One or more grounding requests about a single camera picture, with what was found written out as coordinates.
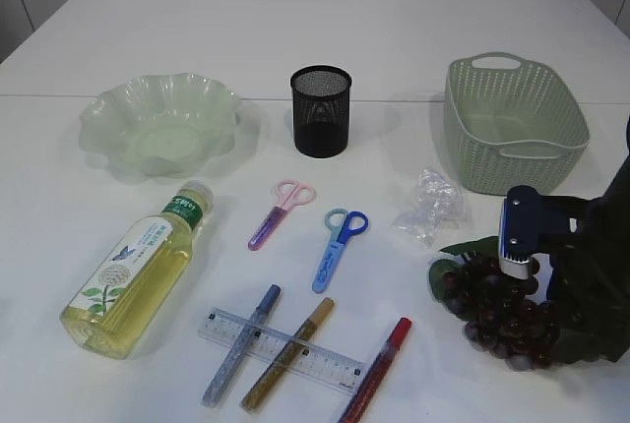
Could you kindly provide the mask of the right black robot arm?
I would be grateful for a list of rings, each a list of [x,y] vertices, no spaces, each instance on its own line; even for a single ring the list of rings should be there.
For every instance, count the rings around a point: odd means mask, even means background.
[[[602,196],[555,196],[552,204],[574,213],[577,229],[539,236],[552,267],[546,298],[557,326],[549,359],[616,362],[629,349],[629,160]]]

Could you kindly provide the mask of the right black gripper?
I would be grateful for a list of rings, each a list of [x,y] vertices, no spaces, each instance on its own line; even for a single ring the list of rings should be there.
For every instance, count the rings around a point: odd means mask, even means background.
[[[539,246],[559,363],[618,361],[629,350],[629,198],[543,196]]]

